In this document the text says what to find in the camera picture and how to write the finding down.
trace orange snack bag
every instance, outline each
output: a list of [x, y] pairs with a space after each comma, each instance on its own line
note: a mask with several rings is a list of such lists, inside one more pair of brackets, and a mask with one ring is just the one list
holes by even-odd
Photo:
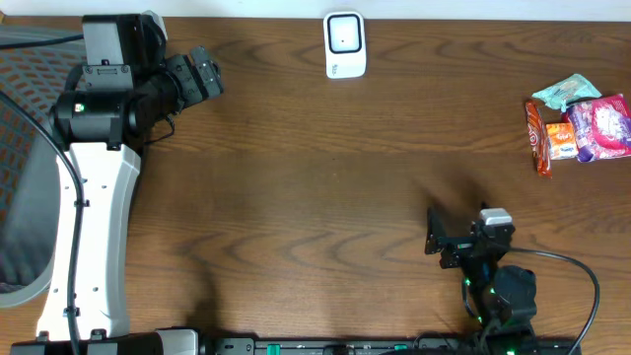
[[579, 155], [572, 123], [546, 124], [545, 128], [550, 144], [550, 159], [569, 159]]
[[552, 177], [552, 172], [550, 171], [550, 156], [548, 155], [549, 147], [545, 125], [539, 110], [531, 100], [526, 101], [526, 122], [536, 171], [540, 177], [550, 178]]

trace wooden table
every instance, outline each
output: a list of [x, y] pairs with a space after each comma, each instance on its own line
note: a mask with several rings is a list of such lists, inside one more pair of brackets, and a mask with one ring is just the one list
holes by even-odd
[[[80, 28], [76, 18], [6, 24]], [[423, 253], [425, 211], [442, 206], [465, 232], [486, 201], [513, 215], [514, 246], [595, 270], [602, 299], [585, 353], [629, 353], [631, 159], [553, 162], [553, 179], [538, 177], [523, 102], [573, 73], [631, 95], [631, 25], [367, 21], [367, 74], [331, 81], [321, 21], [166, 24], [171, 53], [212, 51], [226, 93], [185, 111], [145, 159], [127, 245], [133, 331], [477, 329], [460, 272]], [[593, 299], [582, 270], [536, 256], [504, 263], [536, 272], [538, 334], [578, 334]], [[34, 337], [43, 302], [0, 311], [2, 349]]]

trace small white box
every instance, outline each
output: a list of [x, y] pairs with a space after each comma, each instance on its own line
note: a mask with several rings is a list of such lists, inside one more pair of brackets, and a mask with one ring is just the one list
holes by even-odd
[[366, 72], [364, 18], [357, 12], [335, 12], [324, 17], [326, 76], [356, 78]]

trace purple snack bag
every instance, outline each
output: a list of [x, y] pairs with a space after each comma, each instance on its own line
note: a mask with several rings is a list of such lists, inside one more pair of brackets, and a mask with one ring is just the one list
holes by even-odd
[[631, 118], [622, 95], [574, 104], [563, 114], [574, 127], [579, 162], [631, 155]]

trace teal wrapper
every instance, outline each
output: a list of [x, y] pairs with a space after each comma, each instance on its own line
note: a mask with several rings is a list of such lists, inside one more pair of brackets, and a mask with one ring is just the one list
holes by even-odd
[[561, 109], [562, 112], [572, 102], [584, 98], [599, 98], [602, 94], [581, 74], [574, 74], [562, 82], [532, 94], [542, 100], [547, 107]]

